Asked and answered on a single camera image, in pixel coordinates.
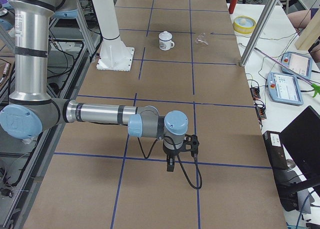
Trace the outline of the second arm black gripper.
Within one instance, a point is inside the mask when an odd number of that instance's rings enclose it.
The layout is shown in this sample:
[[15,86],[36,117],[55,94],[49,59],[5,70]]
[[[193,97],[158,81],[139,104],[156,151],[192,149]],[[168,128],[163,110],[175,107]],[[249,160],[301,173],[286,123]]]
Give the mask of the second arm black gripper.
[[167,171],[173,172],[175,169],[175,158],[179,154],[179,150],[172,150],[168,148],[163,149],[164,153],[166,154],[166,162],[167,162]]

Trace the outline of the second grey blue robot arm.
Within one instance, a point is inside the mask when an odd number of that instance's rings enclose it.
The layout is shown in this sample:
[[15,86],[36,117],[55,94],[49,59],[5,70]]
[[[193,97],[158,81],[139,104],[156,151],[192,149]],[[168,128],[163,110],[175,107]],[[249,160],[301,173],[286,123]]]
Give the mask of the second grey blue robot arm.
[[173,110],[159,115],[153,106],[136,107],[80,103],[66,99],[67,84],[73,70],[64,72],[61,86],[54,86],[55,95],[48,91],[48,80],[60,72],[48,71],[48,55],[53,34],[53,20],[76,20],[84,39],[83,46],[94,55],[79,0],[8,0],[14,9],[15,88],[8,97],[8,105],[0,112],[0,125],[17,139],[29,139],[63,123],[88,122],[126,126],[128,134],[136,138],[153,138],[163,142],[167,170],[172,172],[180,152],[186,151],[188,118]]

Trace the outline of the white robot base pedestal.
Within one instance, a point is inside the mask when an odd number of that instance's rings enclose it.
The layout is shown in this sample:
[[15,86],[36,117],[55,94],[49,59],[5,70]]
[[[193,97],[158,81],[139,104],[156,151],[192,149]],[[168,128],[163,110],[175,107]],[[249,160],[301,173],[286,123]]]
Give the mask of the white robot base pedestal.
[[121,40],[114,0],[92,0],[102,36],[98,70],[131,70],[135,49]]

